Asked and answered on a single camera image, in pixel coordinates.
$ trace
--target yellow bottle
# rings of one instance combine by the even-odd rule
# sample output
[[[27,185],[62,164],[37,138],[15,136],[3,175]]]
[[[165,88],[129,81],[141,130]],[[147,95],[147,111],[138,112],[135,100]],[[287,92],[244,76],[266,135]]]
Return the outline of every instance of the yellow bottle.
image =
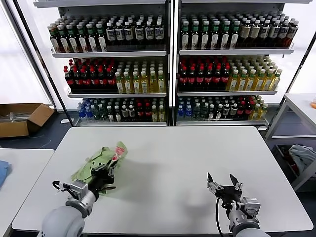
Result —
[[[142,90],[144,94],[149,93],[149,84],[148,84],[148,77],[146,76],[146,71],[141,72],[141,85],[142,85]]]
[[[247,70],[243,69],[241,71],[241,77],[240,79],[237,81],[237,85],[236,85],[236,91],[243,91],[244,87],[245,87],[245,83],[247,80]]]
[[[245,82],[244,91],[250,91],[250,90],[251,90],[251,87],[252,87],[253,82],[254,82],[254,80],[255,80],[255,74],[256,74],[256,70],[251,69],[251,70],[250,70],[250,74],[249,74],[249,76],[247,77],[246,82]]]
[[[257,115],[257,120],[264,120],[265,116],[267,114],[267,108],[268,108],[268,104],[263,104],[262,109],[259,111],[258,115]]]
[[[158,82],[155,71],[150,71],[149,91],[150,93],[158,93]]]
[[[250,113],[248,120],[256,120],[258,117],[258,113],[260,111],[260,105],[259,104],[255,104],[255,108],[254,110]]]
[[[164,117],[164,108],[163,105],[159,105],[159,122],[164,122],[165,117]]]
[[[165,86],[165,83],[164,83],[163,71],[158,71],[158,88],[159,88],[159,93],[165,93],[166,92],[166,86]]]
[[[263,80],[265,79],[265,73],[266,73],[265,69],[260,70],[259,75],[256,76],[255,81],[252,84],[251,91],[260,90],[262,83],[263,83]]]
[[[135,94],[142,93],[142,85],[140,83],[138,72],[133,72],[133,78],[134,78],[133,79],[133,84],[134,84]]]
[[[272,79],[269,90],[276,90],[277,84],[280,82],[281,73],[282,73],[282,69],[278,69],[275,74],[274,79]]]

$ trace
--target gray floor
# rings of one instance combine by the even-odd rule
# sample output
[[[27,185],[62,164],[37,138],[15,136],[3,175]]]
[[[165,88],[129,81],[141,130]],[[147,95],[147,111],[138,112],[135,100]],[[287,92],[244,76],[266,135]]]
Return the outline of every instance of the gray floor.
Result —
[[[70,128],[69,123],[60,124],[62,119],[65,119],[65,115],[55,114],[44,127],[37,133],[26,138],[14,138],[14,139],[0,139],[0,146],[4,148],[34,148],[34,149],[56,149],[63,139],[64,135]],[[302,121],[293,113],[288,112],[279,129],[276,131],[276,135],[308,135],[312,132],[307,129]],[[297,141],[298,144],[304,144],[312,146],[316,150],[316,142],[302,142]],[[283,143],[269,143],[269,147],[273,147],[275,144]],[[312,222],[316,225],[316,192],[297,193],[298,198],[305,207]],[[36,237],[36,233],[26,233],[14,231],[12,237]],[[295,233],[273,233],[271,236],[285,236],[285,237],[316,237],[316,228],[307,232],[295,232]]]

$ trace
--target black cable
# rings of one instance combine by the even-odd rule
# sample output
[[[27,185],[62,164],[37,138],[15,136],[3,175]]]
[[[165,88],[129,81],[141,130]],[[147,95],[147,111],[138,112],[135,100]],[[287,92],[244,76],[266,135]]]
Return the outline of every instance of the black cable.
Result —
[[[216,200],[216,225],[217,225],[217,229],[218,229],[218,232],[219,232],[220,236],[224,237],[223,233],[221,231],[221,228],[219,226],[219,221],[218,221],[218,203],[219,203],[219,199],[220,198],[217,198],[217,200]]]

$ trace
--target cardboard box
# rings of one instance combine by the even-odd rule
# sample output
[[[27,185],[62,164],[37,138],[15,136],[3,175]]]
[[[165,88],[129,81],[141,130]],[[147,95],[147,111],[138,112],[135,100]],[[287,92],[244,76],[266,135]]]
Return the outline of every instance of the cardboard box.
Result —
[[[31,115],[26,121],[0,122],[0,138],[28,136],[37,132],[55,111],[42,103],[0,105],[0,116],[6,116],[10,112]]]

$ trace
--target green cloth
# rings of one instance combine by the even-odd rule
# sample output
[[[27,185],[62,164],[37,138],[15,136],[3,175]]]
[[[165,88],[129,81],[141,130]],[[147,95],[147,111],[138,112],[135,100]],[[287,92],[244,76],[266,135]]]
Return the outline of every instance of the green cloth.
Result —
[[[118,160],[118,163],[114,169],[114,171],[116,171],[120,167],[120,164],[122,163],[122,160],[126,157],[126,155],[127,148],[121,141],[117,143],[114,151],[112,151],[108,147],[102,147],[91,158],[87,158],[85,160],[86,164],[71,176],[71,180],[74,181],[76,179],[79,179],[88,183],[91,180],[91,168],[96,168],[99,165],[106,164],[111,159],[113,161]]]

